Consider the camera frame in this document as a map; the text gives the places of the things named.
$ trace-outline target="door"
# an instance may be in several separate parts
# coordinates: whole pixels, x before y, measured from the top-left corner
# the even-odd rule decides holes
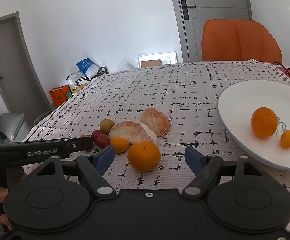
[[[31,126],[48,110],[21,39],[16,16],[0,21],[0,92],[10,113]]]
[[[202,60],[203,27],[210,19],[252,20],[249,0],[173,0],[184,62]]]

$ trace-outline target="table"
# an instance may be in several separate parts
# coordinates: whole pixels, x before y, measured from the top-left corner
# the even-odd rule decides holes
[[[184,187],[194,174],[184,160],[186,145],[204,155],[237,160],[243,150],[228,134],[217,113],[217,98],[229,85],[263,79],[290,85],[277,68],[264,62],[196,62],[164,65],[103,75],[40,122],[28,140],[78,137],[90,134],[104,118],[115,122],[139,120],[142,110],[153,106],[171,121],[171,130],[159,139],[162,158],[150,172],[136,172],[126,154],[116,155],[104,178],[113,188]],[[71,159],[81,153],[72,154]],[[290,171],[261,165],[290,191]],[[25,166],[30,172],[37,164]]]

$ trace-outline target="sofa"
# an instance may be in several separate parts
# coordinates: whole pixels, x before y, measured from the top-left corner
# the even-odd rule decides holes
[[[0,115],[0,143],[21,142],[29,132],[30,128],[24,114]]]

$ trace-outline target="plate rim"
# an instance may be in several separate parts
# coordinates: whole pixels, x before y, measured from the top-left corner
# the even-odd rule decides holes
[[[285,171],[290,171],[290,168],[289,167],[285,167],[285,166],[281,166],[279,164],[275,164],[275,163],[272,163],[271,161],[269,160],[266,160],[264,159],[263,157],[259,156],[258,154],[256,154],[255,152],[253,152],[252,150],[248,149],[240,140],[238,140],[234,134],[229,130],[229,128],[225,125],[222,117],[221,117],[221,113],[220,113],[220,110],[219,110],[219,100],[221,98],[221,95],[222,93],[229,87],[231,86],[234,86],[238,83],[242,83],[242,82],[248,82],[248,81],[265,81],[265,82],[274,82],[274,83],[278,83],[278,84],[281,84],[281,85],[284,85],[284,86],[288,86],[290,87],[289,85],[286,85],[286,84],[282,84],[280,82],[276,82],[276,81],[271,81],[271,80],[262,80],[262,79],[251,79],[251,80],[244,80],[244,81],[239,81],[237,83],[234,83],[234,84],[231,84],[229,85],[228,87],[226,87],[221,93],[220,95],[218,96],[218,99],[217,99],[217,112],[218,112],[218,115],[221,119],[221,123],[224,125],[224,127],[226,128],[226,130],[230,133],[230,135],[233,137],[233,139],[235,140],[235,142],[247,153],[251,154],[256,160],[259,160],[260,162],[268,165],[268,166],[271,166],[271,167],[275,167],[275,168],[278,168],[278,169],[281,169],[281,170],[285,170]]]

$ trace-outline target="white tray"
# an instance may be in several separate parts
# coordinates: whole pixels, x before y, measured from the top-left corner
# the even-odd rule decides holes
[[[253,112],[272,109],[278,119],[276,133],[260,139],[251,128]],[[234,140],[255,159],[290,171],[290,149],[280,146],[280,136],[290,130],[290,86],[265,80],[249,80],[227,87],[218,99],[218,111]]]

